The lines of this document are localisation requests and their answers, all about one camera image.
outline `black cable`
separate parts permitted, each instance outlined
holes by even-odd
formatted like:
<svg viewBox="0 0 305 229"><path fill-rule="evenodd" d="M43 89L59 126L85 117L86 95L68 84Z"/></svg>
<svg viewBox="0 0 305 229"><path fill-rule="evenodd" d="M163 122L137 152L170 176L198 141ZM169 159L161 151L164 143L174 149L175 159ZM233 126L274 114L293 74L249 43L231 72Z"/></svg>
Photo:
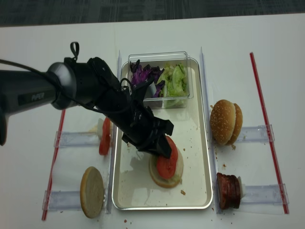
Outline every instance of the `black cable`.
<svg viewBox="0 0 305 229"><path fill-rule="evenodd" d="M130 96L130 93L128 93L127 95L127 101L129 102L129 103L132 103L133 102L133 100L134 100L134 94L133 94L133 86L132 86L132 83L127 79L127 78L123 78L123 79L121 79L121 81L120 81L120 85L121 85L121 87L122 87L122 83L124 82L124 81L127 81L127 83L129 84L129 86L130 86L130 89L131 89L131 91L132 91L132 95Z"/></svg>
<svg viewBox="0 0 305 229"><path fill-rule="evenodd" d="M75 100L74 98L68 96L65 93L65 91L63 90L63 88L62 88L62 86L60 84L58 84L57 82L53 81L47 75L43 74L42 72L40 72L40 71L38 71L38 70L36 70L34 68L28 67L28 66L20 64L20 63L16 63L16 62L12 62L12 61L6 61L6 60L2 60L2 59L0 59L0 63L6 64L6 65L11 65L11 66L18 67L18 68L22 68L22 69L28 70L30 72L33 72L33 73L36 73L36 74L42 76L46 81L51 83L55 87L55 89L59 90L60 93L63 96L65 96L67 99L70 99L70 100L74 101L76 104L82 106L83 108L85 108L87 110L95 111L95 112L98 112L98 113L101 113L101 114L119 114L119 113L123 113L123 112L127 111L131 107L132 102L133 102L133 99L132 99L127 107L125 107L124 109L119 110L119 111L102 111L102 110L97 110L97 109L91 108L91 107L87 106L86 104L84 104L82 102L79 102L79 101ZM123 78L121 80L121 84L122 84L122 82L124 80L126 80L129 83L129 85L131 86L131 88L132 88L131 82L128 79L126 79L126 78Z"/></svg>

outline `metal tray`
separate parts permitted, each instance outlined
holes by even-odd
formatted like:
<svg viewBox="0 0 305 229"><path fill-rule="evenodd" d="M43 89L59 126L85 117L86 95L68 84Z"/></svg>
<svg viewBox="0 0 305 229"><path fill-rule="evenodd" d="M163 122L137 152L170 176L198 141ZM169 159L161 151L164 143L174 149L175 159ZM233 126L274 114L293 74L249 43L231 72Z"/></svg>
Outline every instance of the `metal tray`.
<svg viewBox="0 0 305 229"><path fill-rule="evenodd" d="M187 106L153 110L155 116L169 119L174 124L172 139L184 162L182 183L174 188L156 185L148 170L150 155L122 143L122 132L116 129L112 200L118 209L204 209L212 202L199 65L195 59L190 59L190 62L193 98L189 99ZM122 76L127 74L126 63L122 67Z"/></svg>

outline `green lettuce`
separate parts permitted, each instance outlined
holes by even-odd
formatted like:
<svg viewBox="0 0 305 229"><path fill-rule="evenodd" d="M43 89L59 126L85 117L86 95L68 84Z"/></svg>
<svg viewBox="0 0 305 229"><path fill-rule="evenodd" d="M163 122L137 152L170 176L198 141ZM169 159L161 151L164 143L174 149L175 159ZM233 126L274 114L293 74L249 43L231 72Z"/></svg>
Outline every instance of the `green lettuce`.
<svg viewBox="0 0 305 229"><path fill-rule="evenodd" d="M180 97L186 96L186 73L182 64L177 64L175 67L166 64L164 71L161 74L158 82L165 81L165 86L161 90L160 97ZM180 106L185 103L184 100L166 100L164 101L165 107Z"/></svg>

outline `bottom bun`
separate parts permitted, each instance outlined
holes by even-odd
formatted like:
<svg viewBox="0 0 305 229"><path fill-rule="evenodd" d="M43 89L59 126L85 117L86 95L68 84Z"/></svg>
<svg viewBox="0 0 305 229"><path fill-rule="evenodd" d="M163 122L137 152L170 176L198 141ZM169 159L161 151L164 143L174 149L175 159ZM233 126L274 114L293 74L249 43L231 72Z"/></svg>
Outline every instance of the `bottom bun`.
<svg viewBox="0 0 305 229"><path fill-rule="evenodd" d="M170 179L164 179L159 175L159 172L157 170L157 160L158 160L157 156L151 156L151 158L149 159L149 172L151 174L153 181L157 185L161 187L170 188L170 187L175 187L180 183L183 173L183 157L180 150L179 149L177 150L178 150L178 159L176 163L176 171L173 177Z"/></svg>
<svg viewBox="0 0 305 229"><path fill-rule="evenodd" d="M88 218L97 217L104 203L104 184L101 173L91 166L81 179L81 208Z"/></svg>

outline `purple cabbage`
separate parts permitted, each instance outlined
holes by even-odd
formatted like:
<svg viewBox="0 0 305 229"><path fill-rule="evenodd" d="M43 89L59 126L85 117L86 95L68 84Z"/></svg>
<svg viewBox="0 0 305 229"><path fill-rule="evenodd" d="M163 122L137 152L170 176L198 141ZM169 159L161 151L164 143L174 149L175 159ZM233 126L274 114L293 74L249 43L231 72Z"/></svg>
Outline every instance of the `purple cabbage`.
<svg viewBox="0 0 305 229"><path fill-rule="evenodd" d="M140 60L138 60L136 63L130 63L130 70L132 72L131 83L133 86L144 82L149 77L153 77L154 83L157 84L158 79L164 71L164 69L160 70L158 66L151 67L149 64L142 69L142 66L140 65ZM153 97L159 97L159 93L163 89L164 85L165 81L161 81L156 85L157 92Z"/></svg>
<svg viewBox="0 0 305 229"><path fill-rule="evenodd" d="M160 83L158 83L158 84L156 85L157 91L156 91L156 93L154 94L153 97L155 97L155 98L157 98L157 97L163 97L163 94L160 96L160 91L164 88L164 85L165 85L165 81L164 81L164 80L162 80Z"/></svg>

